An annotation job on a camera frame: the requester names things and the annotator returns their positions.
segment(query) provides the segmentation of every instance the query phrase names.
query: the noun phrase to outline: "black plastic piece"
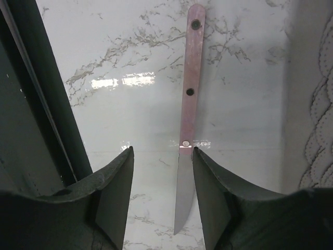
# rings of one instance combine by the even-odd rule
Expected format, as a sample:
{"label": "black plastic piece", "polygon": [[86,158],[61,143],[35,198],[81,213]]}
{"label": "black plastic piece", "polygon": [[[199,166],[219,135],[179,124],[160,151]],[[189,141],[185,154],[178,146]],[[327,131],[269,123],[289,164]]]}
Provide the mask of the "black plastic piece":
{"label": "black plastic piece", "polygon": [[133,177],[128,148],[53,196],[0,193],[0,249],[117,249],[123,246]]}
{"label": "black plastic piece", "polygon": [[333,189],[290,195],[256,186],[194,149],[207,250],[333,249]]}

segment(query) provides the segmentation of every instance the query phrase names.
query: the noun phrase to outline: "metal rivet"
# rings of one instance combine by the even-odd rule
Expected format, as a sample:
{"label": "metal rivet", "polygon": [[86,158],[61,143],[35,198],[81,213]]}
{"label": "metal rivet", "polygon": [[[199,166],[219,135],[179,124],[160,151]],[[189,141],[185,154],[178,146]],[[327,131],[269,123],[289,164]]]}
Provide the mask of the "metal rivet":
{"label": "metal rivet", "polygon": [[183,141],[183,146],[188,147],[189,146],[189,141]]}

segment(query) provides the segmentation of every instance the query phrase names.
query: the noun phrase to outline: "knife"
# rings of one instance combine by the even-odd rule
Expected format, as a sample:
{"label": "knife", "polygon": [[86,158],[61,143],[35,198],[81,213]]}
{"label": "knife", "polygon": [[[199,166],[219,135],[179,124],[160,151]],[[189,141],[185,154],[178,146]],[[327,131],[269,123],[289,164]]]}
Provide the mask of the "knife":
{"label": "knife", "polygon": [[205,16],[205,9],[199,4],[192,5],[187,14],[174,235],[185,225],[195,193],[192,153]]}

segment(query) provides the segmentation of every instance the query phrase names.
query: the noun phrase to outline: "knife handle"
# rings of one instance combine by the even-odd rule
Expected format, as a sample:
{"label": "knife handle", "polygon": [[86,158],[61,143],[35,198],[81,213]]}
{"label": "knife handle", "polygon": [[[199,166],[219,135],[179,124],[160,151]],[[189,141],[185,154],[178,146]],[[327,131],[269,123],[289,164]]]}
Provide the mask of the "knife handle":
{"label": "knife handle", "polygon": [[193,151],[194,125],[200,82],[201,54],[206,11],[194,4],[188,11],[179,154]]}

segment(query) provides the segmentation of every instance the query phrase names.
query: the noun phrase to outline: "black frame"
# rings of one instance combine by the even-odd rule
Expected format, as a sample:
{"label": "black frame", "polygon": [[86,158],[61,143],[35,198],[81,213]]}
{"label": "black frame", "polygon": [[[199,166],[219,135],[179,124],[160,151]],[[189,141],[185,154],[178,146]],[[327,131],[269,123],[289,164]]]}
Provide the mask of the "black frame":
{"label": "black frame", "polygon": [[[43,135],[58,177],[69,186],[89,176],[92,169],[39,9],[35,1],[20,0],[0,0],[0,9],[0,44],[38,124],[39,131],[27,132]],[[13,112],[19,109],[16,105],[12,102]]]}

